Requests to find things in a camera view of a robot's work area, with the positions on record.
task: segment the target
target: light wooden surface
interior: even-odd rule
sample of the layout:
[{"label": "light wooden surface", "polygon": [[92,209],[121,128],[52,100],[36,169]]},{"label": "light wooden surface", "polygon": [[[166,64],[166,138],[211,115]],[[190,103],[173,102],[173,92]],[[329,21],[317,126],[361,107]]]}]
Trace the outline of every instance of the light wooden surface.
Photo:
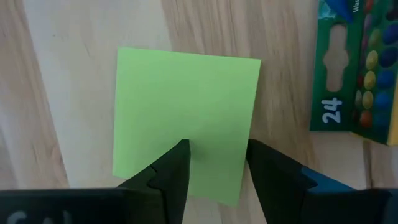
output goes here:
[{"label": "light wooden surface", "polygon": [[[2,189],[123,181],[111,175],[118,46],[260,58],[252,138],[357,189],[398,184],[398,151],[308,131],[314,0],[0,0],[0,19]],[[265,223],[247,167],[238,207],[190,197],[184,223]]]}]

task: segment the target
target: green box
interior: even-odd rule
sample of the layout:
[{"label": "green box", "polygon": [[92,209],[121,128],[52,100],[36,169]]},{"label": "green box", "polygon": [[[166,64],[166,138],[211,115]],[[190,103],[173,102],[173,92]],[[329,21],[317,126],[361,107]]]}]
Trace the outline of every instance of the green box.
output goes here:
[{"label": "green box", "polygon": [[[352,131],[383,144],[398,144],[398,1],[347,0],[352,23],[320,0],[311,131]],[[343,24],[347,30],[348,66],[337,92],[326,89],[323,63],[330,30]]]}]

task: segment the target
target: green paper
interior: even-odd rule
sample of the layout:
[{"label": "green paper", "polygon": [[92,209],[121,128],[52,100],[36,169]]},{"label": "green paper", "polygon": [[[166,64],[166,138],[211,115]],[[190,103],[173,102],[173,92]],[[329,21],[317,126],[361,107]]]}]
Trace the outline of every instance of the green paper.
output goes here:
[{"label": "green paper", "polygon": [[128,179],[189,139],[188,193],[236,205],[260,65],[248,58],[120,48],[113,174]]}]

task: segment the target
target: black tool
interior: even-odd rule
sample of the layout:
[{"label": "black tool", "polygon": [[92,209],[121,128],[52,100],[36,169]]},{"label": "black tool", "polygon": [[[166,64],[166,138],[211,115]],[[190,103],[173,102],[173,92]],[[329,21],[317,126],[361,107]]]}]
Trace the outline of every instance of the black tool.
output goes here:
[{"label": "black tool", "polygon": [[[265,144],[246,154],[268,224],[398,223],[397,190],[357,191]],[[0,192],[0,223],[180,224],[187,199],[189,140],[115,189]]]}]

